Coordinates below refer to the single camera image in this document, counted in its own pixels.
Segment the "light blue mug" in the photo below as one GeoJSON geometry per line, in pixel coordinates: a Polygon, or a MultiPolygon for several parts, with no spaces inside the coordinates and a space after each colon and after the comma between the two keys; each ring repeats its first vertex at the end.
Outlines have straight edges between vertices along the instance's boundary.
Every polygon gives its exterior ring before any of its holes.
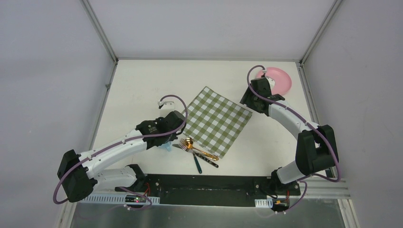
{"type": "Polygon", "coordinates": [[[172,151],[172,143],[171,142],[164,143],[161,146],[159,146],[159,148],[164,149],[164,150],[166,150],[168,152],[171,152],[172,151]]]}

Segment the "gold spoon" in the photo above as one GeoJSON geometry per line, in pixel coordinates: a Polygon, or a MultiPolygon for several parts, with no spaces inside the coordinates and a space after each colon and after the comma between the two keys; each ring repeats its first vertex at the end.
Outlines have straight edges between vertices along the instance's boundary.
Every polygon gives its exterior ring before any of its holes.
{"type": "Polygon", "coordinates": [[[213,155],[213,154],[211,154],[211,153],[202,151],[202,150],[200,150],[200,149],[194,147],[194,145],[193,145],[193,139],[190,138],[190,137],[187,137],[187,138],[185,138],[185,139],[182,139],[182,143],[183,143],[188,149],[192,149],[192,150],[194,150],[194,151],[196,151],[196,152],[202,154],[203,156],[205,156],[205,157],[207,157],[207,158],[209,158],[209,159],[211,159],[211,160],[213,160],[213,161],[218,161],[218,160],[219,160],[219,157],[218,157],[217,155],[213,155]]]}

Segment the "green checkered cloth napkin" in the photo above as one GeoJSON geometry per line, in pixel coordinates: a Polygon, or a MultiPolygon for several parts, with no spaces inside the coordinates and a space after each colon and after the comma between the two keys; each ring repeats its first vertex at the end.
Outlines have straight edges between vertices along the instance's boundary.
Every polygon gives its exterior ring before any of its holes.
{"type": "Polygon", "coordinates": [[[207,86],[187,108],[183,134],[219,158],[225,156],[252,117],[251,111],[207,86]]]}

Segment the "silver knife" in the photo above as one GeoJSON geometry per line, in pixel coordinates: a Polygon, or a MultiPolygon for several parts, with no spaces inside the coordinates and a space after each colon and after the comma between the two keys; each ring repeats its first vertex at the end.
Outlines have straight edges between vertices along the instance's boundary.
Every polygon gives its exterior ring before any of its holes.
{"type": "Polygon", "coordinates": [[[186,146],[184,146],[184,145],[174,143],[174,144],[173,144],[173,147],[176,147],[176,148],[182,149],[182,150],[184,150],[184,151],[186,151],[186,152],[192,153],[193,155],[195,155],[195,156],[201,158],[202,160],[204,160],[205,162],[209,163],[209,164],[212,165],[213,167],[219,168],[219,165],[218,165],[218,164],[216,164],[215,162],[213,162],[212,160],[210,160],[210,159],[207,158],[206,156],[201,155],[200,153],[194,152],[192,149],[188,149],[188,148],[187,148],[186,146]]]}

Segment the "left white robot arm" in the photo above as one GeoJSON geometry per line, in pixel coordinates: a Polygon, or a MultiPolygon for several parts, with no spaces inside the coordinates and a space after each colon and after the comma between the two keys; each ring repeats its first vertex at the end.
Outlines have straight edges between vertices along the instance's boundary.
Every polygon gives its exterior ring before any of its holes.
{"type": "Polygon", "coordinates": [[[124,137],[103,148],[76,153],[69,150],[63,154],[57,176],[59,183],[53,195],[56,204],[59,188],[63,188],[69,202],[78,202],[94,190],[128,187],[140,192],[145,186],[144,174],[138,165],[121,169],[108,169],[112,164],[138,152],[161,146],[177,139],[186,123],[178,111],[171,111],[165,117],[142,121],[124,137]]]}

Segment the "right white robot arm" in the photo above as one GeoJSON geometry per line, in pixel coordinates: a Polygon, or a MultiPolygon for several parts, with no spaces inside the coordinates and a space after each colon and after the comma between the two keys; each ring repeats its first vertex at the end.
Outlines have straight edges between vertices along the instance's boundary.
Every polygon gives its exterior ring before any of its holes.
{"type": "Polygon", "coordinates": [[[289,106],[283,96],[271,93],[267,79],[251,80],[240,103],[276,120],[297,140],[294,161],[273,173],[275,178],[269,185],[273,193],[283,194],[289,183],[335,166],[338,158],[333,129],[307,121],[289,106]]]}

